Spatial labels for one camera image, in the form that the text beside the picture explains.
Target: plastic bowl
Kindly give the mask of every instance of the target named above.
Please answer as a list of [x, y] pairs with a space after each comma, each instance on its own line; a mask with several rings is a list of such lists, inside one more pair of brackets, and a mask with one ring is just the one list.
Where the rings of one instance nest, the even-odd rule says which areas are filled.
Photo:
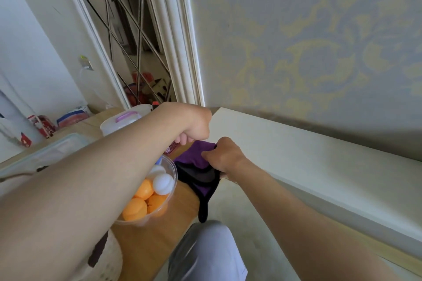
[[123, 220], [122, 215], [120, 215], [119, 218], [115, 221], [115, 224], [117, 224], [117, 225], [134, 225], [134, 226], [137, 226], [137, 227], [143, 227], [147, 224], [148, 225], [151, 224], [156, 219], [159, 219], [162, 215], [164, 215], [164, 213], [166, 212], [166, 210], [168, 208], [168, 202], [171, 199], [171, 197], [173, 196], [174, 190], [176, 189], [177, 169], [176, 169], [174, 162], [169, 157], [167, 157], [165, 155], [162, 156], [161, 165], [165, 168], [166, 172], [168, 174], [170, 174], [174, 179], [173, 189], [168, 194], [168, 197], [164, 201], [164, 203], [161, 204], [161, 206], [159, 208], [155, 209], [150, 214], [147, 214], [145, 217], [138, 219], [138, 220], [125, 221], [125, 220]]

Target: white ball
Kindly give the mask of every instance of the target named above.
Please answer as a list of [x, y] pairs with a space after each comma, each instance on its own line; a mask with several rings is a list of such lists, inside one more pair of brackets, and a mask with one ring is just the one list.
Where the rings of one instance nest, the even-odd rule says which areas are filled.
[[163, 166], [154, 165], [154, 166], [152, 166], [151, 171], [149, 172], [147, 177], [148, 178], [155, 178], [156, 175], [161, 174], [161, 173], [165, 173], [165, 172], [166, 172], [166, 170]]
[[174, 179], [167, 173], [157, 174], [152, 182], [152, 188], [158, 195], [169, 194], [174, 186]]

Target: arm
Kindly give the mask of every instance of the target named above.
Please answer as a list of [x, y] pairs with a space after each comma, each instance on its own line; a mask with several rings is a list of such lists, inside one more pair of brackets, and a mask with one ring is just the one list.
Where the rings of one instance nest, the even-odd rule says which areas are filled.
[[302, 281], [399, 280], [374, 253], [249, 161], [231, 139], [221, 138], [203, 157], [240, 185]]
[[6, 195], [0, 200], [3, 279], [66, 279], [169, 144], [207, 138], [210, 120], [206, 108], [164, 103]]

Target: leg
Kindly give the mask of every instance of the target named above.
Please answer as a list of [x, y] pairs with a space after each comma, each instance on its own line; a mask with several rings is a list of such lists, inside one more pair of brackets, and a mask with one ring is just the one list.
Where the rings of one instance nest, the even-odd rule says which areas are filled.
[[169, 281], [244, 281], [247, 273], [229, 228], [215, 220], [193, 224], [168, 261]]

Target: wallpaper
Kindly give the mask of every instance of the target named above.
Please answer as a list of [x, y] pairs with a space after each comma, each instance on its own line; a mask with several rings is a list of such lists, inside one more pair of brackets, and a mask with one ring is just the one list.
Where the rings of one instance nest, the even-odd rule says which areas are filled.
[[190, 0], [207, 106], [422, 160], [422, 0]]

